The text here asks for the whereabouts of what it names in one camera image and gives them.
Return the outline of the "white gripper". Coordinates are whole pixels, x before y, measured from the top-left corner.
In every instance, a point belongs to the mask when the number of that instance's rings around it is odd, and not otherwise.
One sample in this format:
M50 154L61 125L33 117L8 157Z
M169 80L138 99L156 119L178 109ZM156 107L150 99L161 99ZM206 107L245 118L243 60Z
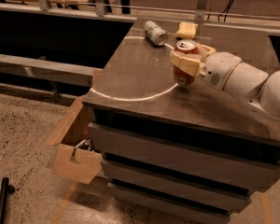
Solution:
M198 54L172 50L170 63L174 66L174 72L192 77L200 73L206 85L217 91L223 91L231 72L242 59L228 52L216 52L213 47L200 43L197 44L197 49Z

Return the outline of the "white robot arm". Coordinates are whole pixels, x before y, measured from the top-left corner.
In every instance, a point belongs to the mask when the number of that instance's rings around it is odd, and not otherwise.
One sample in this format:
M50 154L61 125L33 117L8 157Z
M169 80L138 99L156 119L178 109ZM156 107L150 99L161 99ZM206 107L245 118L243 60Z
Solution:
M231 95L239 105L272 121L280 121L280 70L268 73L229 52L217 52L184 40L170 51L172 65L209 87Z

